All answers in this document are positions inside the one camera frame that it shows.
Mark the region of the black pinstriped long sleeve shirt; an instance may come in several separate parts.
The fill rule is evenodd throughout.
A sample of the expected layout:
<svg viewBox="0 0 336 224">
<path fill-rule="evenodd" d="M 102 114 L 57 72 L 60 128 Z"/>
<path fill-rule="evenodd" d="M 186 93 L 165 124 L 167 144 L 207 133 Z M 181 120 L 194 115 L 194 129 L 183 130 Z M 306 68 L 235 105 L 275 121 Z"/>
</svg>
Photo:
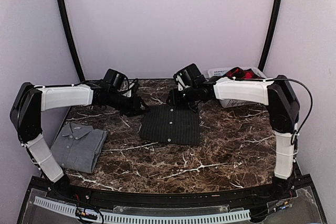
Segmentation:
<svg viewBox="0 0 336 224">
<path fill-rule="evenodd" d="M 149 107 L 139 136 L 141 139 L 165 144 L 193 145 L 200 143 L 199 114 L 189 108 L 167 104 Z"/>
</svg>

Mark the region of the grey shirt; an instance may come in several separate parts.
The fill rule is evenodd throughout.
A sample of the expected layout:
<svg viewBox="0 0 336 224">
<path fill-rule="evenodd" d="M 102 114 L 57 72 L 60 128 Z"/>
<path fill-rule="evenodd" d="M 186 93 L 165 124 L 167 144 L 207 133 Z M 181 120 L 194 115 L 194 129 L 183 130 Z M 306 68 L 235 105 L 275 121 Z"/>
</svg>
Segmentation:
<svg viewBox="0 0 336 224">
<path fill-rule="evenodd" d="M 72 122 L 62 127 L 51 152 L 57 163 L 78 172 L 93 173 L 108 132 Z"/>
</svg>

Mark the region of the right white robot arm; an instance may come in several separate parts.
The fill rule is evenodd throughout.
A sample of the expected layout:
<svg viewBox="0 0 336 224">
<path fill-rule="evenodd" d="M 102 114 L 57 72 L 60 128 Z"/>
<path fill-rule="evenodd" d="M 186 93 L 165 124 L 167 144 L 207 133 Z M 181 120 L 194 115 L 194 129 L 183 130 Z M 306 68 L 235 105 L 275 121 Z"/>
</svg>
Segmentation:
<svg viewBox="0 0 336 224">
<path fill-rule="evenodd" d="M 266 79 L 203 75 L 191 79 L 174 75 L 177 88 L 168 94 L 167 104 L 197 110 L 200 102 L 209 100 L 242 100 L 266 107 L 276 137 L 276 164 L 268 195 L 280 199 L 293 186 L 293 166 L 298 151 L 298 136 L 303 127 L 299 122 L 300 103 L 291 86 L 297 80 L 278 75 Z"/>
</svg>

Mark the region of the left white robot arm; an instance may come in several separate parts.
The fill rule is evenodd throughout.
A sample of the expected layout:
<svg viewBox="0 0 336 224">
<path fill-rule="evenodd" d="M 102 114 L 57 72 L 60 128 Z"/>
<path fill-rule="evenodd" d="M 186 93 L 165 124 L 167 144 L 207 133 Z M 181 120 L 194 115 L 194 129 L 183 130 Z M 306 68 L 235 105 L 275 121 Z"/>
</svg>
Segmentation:
<svg viewBox="0 0 336 224">
<path fill-rule="evenodd" d="M 143 115 L 149 110 L 138 95 L 136 83 L 124 91 L 102 80 L 50 86 L 24 82 L 21 85 L 9 113 L 10 121 L 20 145 L 26 149 L 33 164 L 54 184 L 54 193 L 63 201 L 74 197 L 74 189 L 63 181 L 68 177 L 45 140 L 45 115 L 77 106 L 110 107 L 127 117 Z"/>
</svg>

